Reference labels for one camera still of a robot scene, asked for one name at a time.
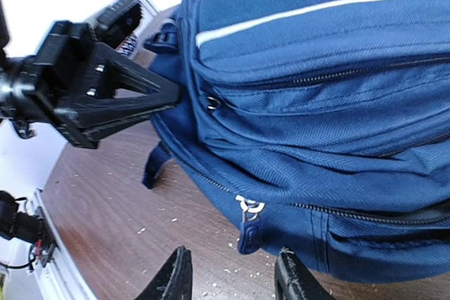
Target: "blue strap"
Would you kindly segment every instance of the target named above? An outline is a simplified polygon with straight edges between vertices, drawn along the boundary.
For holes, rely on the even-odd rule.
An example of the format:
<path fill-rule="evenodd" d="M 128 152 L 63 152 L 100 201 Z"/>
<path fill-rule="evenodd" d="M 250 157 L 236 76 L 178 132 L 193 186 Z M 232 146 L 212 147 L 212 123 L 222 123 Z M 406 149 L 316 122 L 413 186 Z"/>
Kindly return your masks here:
<path fill-rule="evenodd" d="M 143 47 L 156 54 L 178 52 L 178 34 L 175 22 L 167 19 L 159 32 L 144 41 Z"/>
<path fill-rule="evenodd" d="M 165 150 L 161 142 L 152 150 L 148 157 L 146 170 L 144 171 L 142 180 L 142 184 L 144 184 L 147 189 L 153 189 L 164 164 L 171 158 L 172 156 Z"/>

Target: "scratched table surface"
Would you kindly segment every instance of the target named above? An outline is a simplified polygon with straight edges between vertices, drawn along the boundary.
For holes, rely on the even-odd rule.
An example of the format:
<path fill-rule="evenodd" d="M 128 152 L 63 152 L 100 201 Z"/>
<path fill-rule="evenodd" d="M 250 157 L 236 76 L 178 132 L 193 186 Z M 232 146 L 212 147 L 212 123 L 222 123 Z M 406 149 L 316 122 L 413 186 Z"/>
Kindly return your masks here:
<path fill-rule="evenodd" d="M 154 32 L 167 11 L 147 29 Z M 136 62 L 147 66 L 143 51 Z M 238 231 L 170 162 L 152 191 L 141 185 L 158 143 L 150 123 L 111 136 L 98 150 L 67 146 L 43 199 L 81 274 L 100 300 L 134 299 L 179 245 L 192 251 L 193 299 L 274 298 L 275 256 L 241 256 Z M 450 299 L 450 275 L 360 285 L 315 273 L 336 299 Z"/>

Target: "screw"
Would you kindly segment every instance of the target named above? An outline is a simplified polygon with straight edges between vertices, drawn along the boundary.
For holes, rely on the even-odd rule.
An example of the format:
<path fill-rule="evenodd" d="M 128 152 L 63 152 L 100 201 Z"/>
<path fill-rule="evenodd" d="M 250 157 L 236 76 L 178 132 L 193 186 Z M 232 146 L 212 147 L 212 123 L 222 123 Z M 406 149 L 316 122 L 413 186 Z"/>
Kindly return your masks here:
<path fill-rule="evenodd" d="M 97 90 L 95 88 L 91 88 L 88 90 L 88 92 L 86 93 L 88 96 L 95 96 L 97 93 Z"/>
<path fill-rule="evenodd" d="M 102 73 L 105 70 L 105 66 L 104 65 L 97 65 L 96 67 L 96 71 L 99 73 Z"/>

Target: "backpack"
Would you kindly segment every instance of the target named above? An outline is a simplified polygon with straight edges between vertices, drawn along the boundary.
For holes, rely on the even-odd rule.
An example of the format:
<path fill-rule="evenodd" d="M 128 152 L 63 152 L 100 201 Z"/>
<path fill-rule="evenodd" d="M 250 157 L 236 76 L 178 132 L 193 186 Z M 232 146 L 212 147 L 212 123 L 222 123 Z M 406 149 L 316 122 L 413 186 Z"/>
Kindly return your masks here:
<path fill-rule="evenodd" d="M 450 0 L 183 0 L 145 44 L 161 143 L 240 229 L 350 282 L 450 271 Z"/>

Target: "metal zipper slider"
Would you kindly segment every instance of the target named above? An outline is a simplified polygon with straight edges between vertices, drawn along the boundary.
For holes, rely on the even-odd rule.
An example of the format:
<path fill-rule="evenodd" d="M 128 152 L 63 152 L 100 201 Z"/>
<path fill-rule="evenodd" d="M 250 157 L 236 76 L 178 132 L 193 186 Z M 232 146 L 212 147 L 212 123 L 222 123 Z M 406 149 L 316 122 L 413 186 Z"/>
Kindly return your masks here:
<path fill-rule="evenodd" d="M 247 200 L 238 195 L 236 200 L 240 202 L 242 209 L 242 223 L 240 224 L 240 237 L 238 251 L 241 254 L 255 253 L 262 247 L 261 217 L 259 216 L 265 207 L 265 203 Z"/>

